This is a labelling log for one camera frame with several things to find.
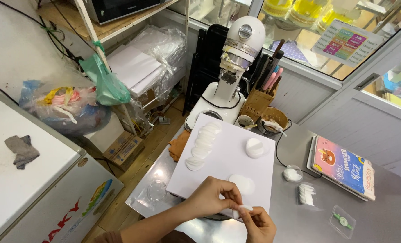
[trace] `stand mixer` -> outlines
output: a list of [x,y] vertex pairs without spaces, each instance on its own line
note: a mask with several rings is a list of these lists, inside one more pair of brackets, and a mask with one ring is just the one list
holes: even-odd
[[236,121],[245,102],[239,92],[239,81],[262,50],[264,41],[265,28],[255,17],[241,17],[230,26],[222,49],[220,80],[209,84],[203,92],[185,120],[186,130],[191,132],[199,113],[212,113],[232,124]]

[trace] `white refrigerator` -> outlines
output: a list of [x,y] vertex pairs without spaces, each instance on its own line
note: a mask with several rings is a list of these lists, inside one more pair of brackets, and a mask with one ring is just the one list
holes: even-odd
[[[24,170],[5,139],[30,135]],[[123,184],[81,147],[0,95],[0,242],[80,243]]]

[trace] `pink knife handle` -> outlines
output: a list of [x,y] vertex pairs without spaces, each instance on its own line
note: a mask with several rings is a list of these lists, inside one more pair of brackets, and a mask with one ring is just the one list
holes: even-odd
[[277,75],[275,76],[274,80],[270,83],[270,85],[268,86],[268,89],[273,87],[273,84],[277,81],[277,79],[279,78],[279,76],[281,75],[281,73],[283,72],[283,68],[280,68],[277,71]]
[[267,83],[265,84],[265,86],[263,86],[263,90],[267,90],[268,87],[270,86],[270,84],[273,82],[273,80],[276,78],[277,73],[273,73],[271,74],[270,78],[268,79]]

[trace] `gray cloth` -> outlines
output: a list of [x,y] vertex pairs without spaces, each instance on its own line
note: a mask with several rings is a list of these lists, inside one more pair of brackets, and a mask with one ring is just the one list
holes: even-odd
[[40,152],[31,145],[31,137],[29,135],[22,138],[18,136],[9,137],[5,140],[5,144],[16,154],[13,164],[18,169],[25,169],[27,163],[40,156]]

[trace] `hand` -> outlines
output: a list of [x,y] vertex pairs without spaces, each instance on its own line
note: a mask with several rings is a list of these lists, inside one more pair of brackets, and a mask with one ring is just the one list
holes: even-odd
[[250,212],[241,207],[238,212],[247,228],[246,243],[273,242],[277,228],[263,207],[253,207]]
[[190,215],[191,220],[219,213],[226,208],[238,210],[242,205],[242,197],[235,183],[209,176],[180,205],[185,208],[184,213]]

